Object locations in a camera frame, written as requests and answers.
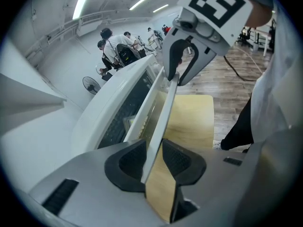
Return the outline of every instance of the yellow wooden board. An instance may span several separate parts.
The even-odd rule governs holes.
[[[176,95],[165,139],[185,148],[212,147],[214,102],[209,95]],[[146,199],[158,215],[169,222],[176,182],[162,157],[160,146],[146,182]]]

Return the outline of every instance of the electric fan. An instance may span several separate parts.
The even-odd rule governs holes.
[[[83,85],[90,93],[96,95],[97,92],[101,89],[98,82],[96,82],[93,78],[90,77],[84,77],[82,79]]]

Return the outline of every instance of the black hair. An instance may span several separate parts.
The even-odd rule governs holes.
[[[112,36],[112,31],[109,28],[104,28],[101,30],[100,35],[102,39],[108,40],[110,36]]]
[[[105,45],[106,40],[100,40],[97,44],[98,48],[101,48],[103,45]]]

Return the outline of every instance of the fluorescent tube light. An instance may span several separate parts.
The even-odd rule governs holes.
[[[154,10],[153,13],[158,12],[160,9],[163,9],[163,8],[165,8],[165,7],[167,7],[167,6],[168,6],[168,4],[162,6],[161,8],[158,8],[158,9]]]
[[[138,1],[135,5],[133,5],[129,10],[133,10],[135,7],[137,7],[140,3],[144,2],[145,0]]]
[[[72,16],[72,19],[77,19],[80,17],[82,8],[84,7],[84,3],[86,0],[78,0],[75,11],[74,11],[74,15]]]

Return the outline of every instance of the white cable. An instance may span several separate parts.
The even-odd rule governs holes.
[[[240,48],[238,48],[238,47],[235,47],[236,49],[238,49],[239,51],[242,51],[242,52],[244,52],[245,54],[247,54],[248,55],[248,57],[250,57],[251,58],[251,60],[255,63],[255,65],[256,65],[256,67],[259,69],[259,71],[261,72],[261,74],[263,74],[263,72],[261,71],[261,69],[260,69],[260,67],[256,64],[256,62],[254,61],[254,59],[246,52],[246,51],[244,51],[244,50],[241,50]]]

